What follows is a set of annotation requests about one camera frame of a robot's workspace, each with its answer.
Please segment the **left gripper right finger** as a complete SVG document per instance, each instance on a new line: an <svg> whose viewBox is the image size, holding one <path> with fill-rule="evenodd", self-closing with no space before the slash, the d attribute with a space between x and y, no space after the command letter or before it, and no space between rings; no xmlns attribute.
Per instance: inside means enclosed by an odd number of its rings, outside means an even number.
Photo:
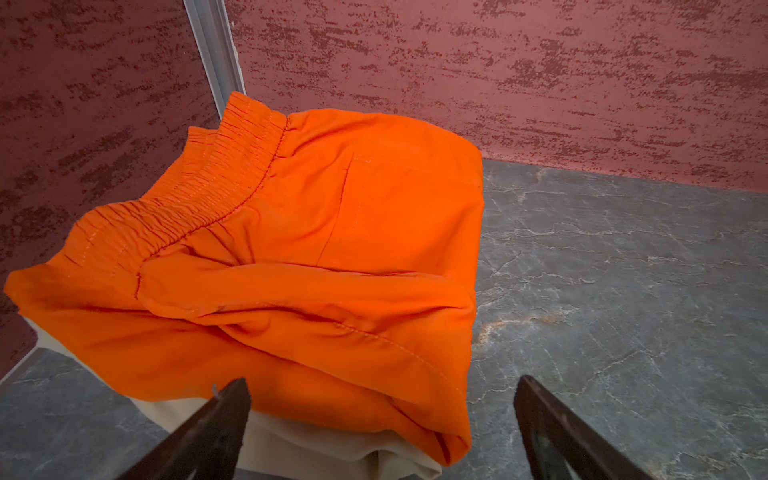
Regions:
<svg viewBox="0 0 768 480"><path fill-rule="evenodd" d="M651 480L534 377L519 379L514 408L535 480Z"/></svg>

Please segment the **orange shorts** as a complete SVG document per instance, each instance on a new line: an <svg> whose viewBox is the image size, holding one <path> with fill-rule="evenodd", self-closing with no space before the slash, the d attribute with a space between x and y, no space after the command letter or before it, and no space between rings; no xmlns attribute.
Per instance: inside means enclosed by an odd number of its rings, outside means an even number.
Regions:
<svg viewBox="0 0 768 480"><path fill-rule="evenodd" d="M118 393L391 433L450 466L466 405L480 151L411 118L242 94L141 198L97 207L6 295Z"/></svg>

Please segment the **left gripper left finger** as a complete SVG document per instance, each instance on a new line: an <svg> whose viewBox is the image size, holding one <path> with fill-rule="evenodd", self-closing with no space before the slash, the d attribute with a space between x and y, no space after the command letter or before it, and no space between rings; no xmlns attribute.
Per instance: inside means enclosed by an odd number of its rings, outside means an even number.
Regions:
<svg viewBox="0 0 768 480"><path fill-rule="evenodd" d="M251 407L247 382L230 382L119 480L230 480Z"/></svg>

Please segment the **beige shorts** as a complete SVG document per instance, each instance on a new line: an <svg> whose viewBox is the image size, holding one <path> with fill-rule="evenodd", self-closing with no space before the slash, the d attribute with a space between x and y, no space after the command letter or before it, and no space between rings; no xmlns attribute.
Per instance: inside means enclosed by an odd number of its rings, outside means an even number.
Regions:
<svg viewBox="0 0 768 480"><path fill-rule="evenodd" d="M288 479L436 479L443 472L392 431L342 431L253 410L237 467Z"/></svg>

